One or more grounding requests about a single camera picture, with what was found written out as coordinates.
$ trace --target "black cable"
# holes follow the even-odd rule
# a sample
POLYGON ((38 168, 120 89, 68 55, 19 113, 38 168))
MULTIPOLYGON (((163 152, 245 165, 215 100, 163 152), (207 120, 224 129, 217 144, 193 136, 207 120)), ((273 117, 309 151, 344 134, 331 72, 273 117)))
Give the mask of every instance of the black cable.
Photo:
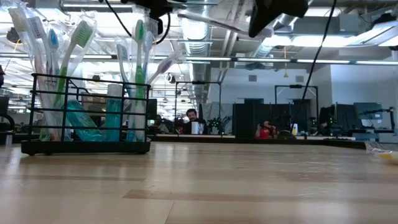
POLYGON ((315 68, 315 64, 317 63, 317 59, 318 59, 319 53, 321 52, 323 43, 324 43, 324 41, 326 39, 326 36, 328 35, 330 21, 331 21, 331 18, 333 17, 333 13, 335 12, 336 3, 337 3, 337 0, 333 0, 333 5, 332 5, 331 10, 330 10, 329 19, 328 19, 328 22, 326 23, 326 27, 325 27, 325 33, 323 34, 322 43, 321 43, 321 46, 319 46, 317 53, 315 54, 315 58, 313 59, 313 62, 312 62, 312 65, 311 65, 310 74, 308 76, 307 83, 305 84, 304 94, 303 94, 303 97, 302 97, 302 99, 300 101, 300 104, 298 105, 297 111, 294 114, 293 122, 292 122, 291 127, 290 127, 290 132, 293 131, 293 126, 294 126, 294 124, 296 122, 297 115, 300 112, 300 108, 301 108, 301 106, 302 106, 302 104, 304 102, 305 95, 307 94, 308 86, 310 85, 310 80, 311 80, 311 77, 312 77, 313 70, 315 68))
POLYGON ((108 0, 105 0, 106 4, 108 5, 108 7, 111 9, 111 11, 113 12, 113 14, 116 16, 116 18, 118 19, 119 23, 122 25, 123 29, 126 31, 126 33, 129 35, 129 37, 131 37, 131 33, 129 32, 129 30, 126 28, 126 26, 123 24, 122 20, 120 20, 118 14, 116 13, 116 11, 112 8, 112 6, 110 5, 110 3, 108 2, 108 0))
MULTIPOLYGON (((110 5, 108 0, 105 0, 105 3, 108 5, 108 7, 110 8, 110 10, 113 12, 113 14, 116 16, 116 18, 118 19, 119 23, 122 25, 123 29, 126 31, 126 33, 129 35, 129 37, 131 37, 131 33, 129 32, 129 30, 126 28, 126 26, 123 24, 122 20, 120 19, 120 17, 118 16, 117 12, 113 9, 113 7, 110 5)), ((169 34, 170 31, 170 26, 171 26, 171 16, 170 13, 167 13, 167 18, 169 19, 169 22, 167 24, 167 28, 166 31, 163 35, 162 38, 160 38, 160 40, 156 41, 156 45, 160 44, 163 42, 163 40, 167 37, 167 34, 169 34)))
POLYGON ((359 14, 359 18, 361 18, 364 22, 367 22, 367 23, 370 23, 370 24, 372 24, 373 22, 371 21, 371 22, 369 22, 369 21, 367 21, 362 15, 360 15, 359 14))
POLYGON ((172 19, 171 19, 171 16, 170 16, 170 13, 169 13, 169 12, 167 13, 167 19, 169 20, 169 22, 167 23, 166 31, 164 32, 163 37, 160 38, 160 40, 158 40, 158 41, 156 42, 156 45, 162 43, 163 40, 166 38, 167 34, 169 34, 170 26, 171 26, 171 23, 172 23, 172 19))

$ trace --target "table surface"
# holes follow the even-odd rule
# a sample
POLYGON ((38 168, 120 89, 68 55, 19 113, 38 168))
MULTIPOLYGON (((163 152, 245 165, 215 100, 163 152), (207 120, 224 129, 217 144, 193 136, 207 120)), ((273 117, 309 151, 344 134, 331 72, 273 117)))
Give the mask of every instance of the table surface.
MULTIPOLYGON (((181 137, 181 138, 235 138, 232 135, 207 135, 207 134, 158 134, 157 137, 181 137)), ((296 136, 297 139, 305 139, 303 136, 296 136)), ((308 140, 336 139, 333 136, 307 136, 308 140)), ((339 137, 339 139, 349 139, 355 141, 354 137, 339 137)))
POLYGON ((153 142, 146 155, 0 148, 0 223, 397 223, 398 166, 359 149, 153 142))

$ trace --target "white wall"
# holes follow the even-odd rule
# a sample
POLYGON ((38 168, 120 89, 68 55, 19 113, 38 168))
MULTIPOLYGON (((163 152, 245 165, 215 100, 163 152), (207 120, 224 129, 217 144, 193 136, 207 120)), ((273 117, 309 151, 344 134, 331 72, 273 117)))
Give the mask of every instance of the white wall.
MULTIPOLYGON (((212 68, 212 79, 216 80, 218 69, 212 68)), ((275 85, 292 85, 296 83, 296 75, 303 75, 304 82, 307 81, 308 74, 304 69, 287 70, 288 78, 285 78, 285 70, 275 72, 273 70, 253 70, 229 69, 224 79, 221 91, 222 103, 243 103, 245 98, 263 98, 264 103, 275 102, 275 85), (249 82, 249 75, 257 75, 257 82, 249 82)), ((210 88, 210 101, 219 101, 218 87, 210 88)), ((303 89, 286 88, 278 95, 278 103, 292 102, 292 99, 302 97, 303 89)), ((307 93, 307 98, 311 98, 311 93, 307 93)))
MULTIPOLYGON (((333 102, 342 104, 381 103, 383 108, 397 107, 397 77, 389 66, 331 66, 333 102)), ((383 114, 383 121, 376 127, 389 128, 390 119, 383 114)))
MULTIPOLYGON (((318 87, 319 109, 333 104, 331 93, 330 65, 324 66, 312 74, 312 85, 318 87)), ((313 98, 313 114, 316 114, 316 102, 313 98)))

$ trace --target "red shirt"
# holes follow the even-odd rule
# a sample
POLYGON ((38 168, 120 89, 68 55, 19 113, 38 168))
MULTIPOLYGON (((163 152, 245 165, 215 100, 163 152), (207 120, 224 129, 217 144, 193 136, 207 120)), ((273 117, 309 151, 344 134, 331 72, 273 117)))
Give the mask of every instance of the red shirt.
POLYGON ((262 128, 262 129, 260 129, 259 132, 260 132, 260 136, 256 136, 256 139, 269 139, 270 131, 268 128, 262 128))

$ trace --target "green toothbrush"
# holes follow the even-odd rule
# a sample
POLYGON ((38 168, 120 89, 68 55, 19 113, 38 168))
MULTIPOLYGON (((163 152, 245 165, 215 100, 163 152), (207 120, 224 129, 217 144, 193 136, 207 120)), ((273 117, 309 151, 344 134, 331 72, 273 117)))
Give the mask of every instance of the green toothbrush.
MULTIPOLYGON (((93 32, 94 32, 93 28, 90 25, 88 25, 88 23, 86 21, 81 21, 77 25, 75 31, 72 34, 68 50, 65 54, 65 57, 62 60, 61 69, 60 69, 61 77, 66 77, 66 75, 68 73, 68 64, 69 64, 69 60, 72 55, 73 49, 75 49, 75 47, 77 45, 79 45, 82 48, 86 47, 86 44, 88 43, 91 36, 93 35, 93 32)), ((65 82, 66 82, 66 79, 60 78, 60 80, 58 82, 58 87, 57 87, 57 91, 59 93, 63 92, 63 90, 65 88, 65 82)), ((55 97, 54 107, 58 108, 61 106, 61 99, 62 99, 62 95, 57 95, 55 97)))
MULTIPOLYGON (((144 72, 142 71, 141 65, 141 48, 142 43, 145 37, 145 29, 144 29, 144 21, 139 19, 136 25, 136 35, 135 40, 137 42, 137 68, 136 68, 136 83, 137 84, 145 84, 144 80, 144 72)), ((136 98, 143 99, 144 98, 144 87, 137 86, 136 87, 136 98)), ((145 113, 144 102, 142 100, 136 100, 136 113, 145 113)), ((145 117, 143 116, 134 116, 134 126, 135 128, 145 128, 145 117)), ((145 136, 145 131, 136 131, 135 137, 136 141, 143 142, 145 136)))

